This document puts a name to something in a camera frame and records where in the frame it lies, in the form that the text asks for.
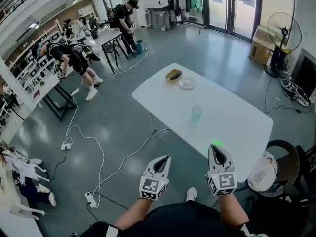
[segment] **gray concrete floor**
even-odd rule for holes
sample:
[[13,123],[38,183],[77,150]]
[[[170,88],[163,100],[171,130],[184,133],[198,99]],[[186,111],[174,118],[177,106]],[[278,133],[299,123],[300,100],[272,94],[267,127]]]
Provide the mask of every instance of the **gray concrete floor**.
[[[85,89],[75,95],[79,107],[73,124],[77,124],[85,136],[96,137],[103,148],[102,179],[116,172],[122,160],[151,136],[148,112],[131,94],[142,82],[171,63],[179,63],[199,73],[264,110],[270,76],[264,72],[263,66],[248,58],[250,44],[211,30],[202,30],[199,35],[198,28],[187,26],[166,32],[142,28],[137,30],[136,39],[146,42],[150,53],[133,73],[112,76],[95,63],[92,68],[104,79],[98,94],[90,102],[85,101]],[[121,69],[129,69],[141,57],[127,61],[121,55]],[[80,77],[67,77],[62,86],[71,91],[80,83]],[[272,79],[267,92],[267,109],[280,104],[300,108],[282,94],[279,79]],[[43,159],[54,168],[64,159],[65,153],[60,148],[74,111],[68,112],[60,122],[44,102],[41,105],[25,120],[10,144],[31,157]],[[271,139],[284,139],[294,146],[301,145],[305,150],[313,145],[313,111],[299,114],[280,108],[269,112],[269,116],[274,122]],[[160,122],[157,127],[158,130],[166,128]],[[39,205],[46,212],[44,217],[40,217],[40,223],[49,237],[68,236],[72,231],[82,233],[94,222],[86,209],[84,193],[93,191],[98,185],[102,153],[94,140],[83,139],[76,128],[70,132],[70,137],[73,146],[67,153],[66,162],[57,168],[56,178],[51,183],[43,183],[52,189],[57,200],[56,208]],[[172,157],[170,185],[153,208],[182,202],[191,186],[197,188],[198,202],[214,204],[216,199],[204,177],[207,160],[172,131],[162,132],[129,158],[121,172],[102,185],[101,193],[130,207],[139,197],[142,172],[149,161],[161,155]],[[249,194],[248,190],[236,193],[246,209]],[[100,207],[92,211],[98,220],[113,223],[125,209],[102,198]]]

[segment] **brown box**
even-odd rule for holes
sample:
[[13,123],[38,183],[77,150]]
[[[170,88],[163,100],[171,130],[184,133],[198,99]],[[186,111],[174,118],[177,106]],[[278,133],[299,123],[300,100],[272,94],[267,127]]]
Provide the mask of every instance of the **brown box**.
[[253,37],[249,58],[266,65],[271,50],[274,50],[274,44],[267,30],[262,26],[258,26]]

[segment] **clothing rack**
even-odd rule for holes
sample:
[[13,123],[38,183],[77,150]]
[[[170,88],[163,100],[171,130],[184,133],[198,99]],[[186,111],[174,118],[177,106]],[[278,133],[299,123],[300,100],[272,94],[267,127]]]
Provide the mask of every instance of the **clothing rack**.
[[195,27],[200,27],[199,29],[199,34],[201,34],[201,30],[202,29],[206,29],[207,30],[207,25],[205,23],[205,11],[204,11],[204,4],[203,4],[203,1],[206,1],[206,0],[201,0],[201,4],[202,4],[202,20],[203,20],[203,23],[197,23],[197,22],[190,22],[188,21],[187,24],[188,25],[191,25],[191,26],[195,26]]

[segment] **white sock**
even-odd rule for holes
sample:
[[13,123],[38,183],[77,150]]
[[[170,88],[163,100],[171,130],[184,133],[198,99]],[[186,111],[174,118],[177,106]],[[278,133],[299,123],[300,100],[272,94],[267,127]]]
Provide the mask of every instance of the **white sock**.
[[97,74],[95,74],[95,76],[94,76],[94,77],[92,77],[92,79],[93,79],[93,80],[96,80],[96,79],[99,79],[99,77],[98,77],[98,75],[97,75]]

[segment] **fan stand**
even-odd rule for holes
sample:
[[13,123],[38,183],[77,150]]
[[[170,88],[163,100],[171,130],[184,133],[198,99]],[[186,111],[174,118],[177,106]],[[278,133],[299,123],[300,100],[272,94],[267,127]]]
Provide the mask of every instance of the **fan stand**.
[[[280,49],[278,50],[278,55],[280,55],[280,51],[282,50],[283,43],[286,39],[286,36],[288,35],[287,28],[284,27],[281,30],[282,30],[283,39],[281,41]],[[267,72],[268,75],[270,75],[274,78],[278,78],[280,76],[280,73],[278,72],[277,67],[276,67],[276,63],[272,60],[271,60],[269,66],[265,65],[265,71]]]

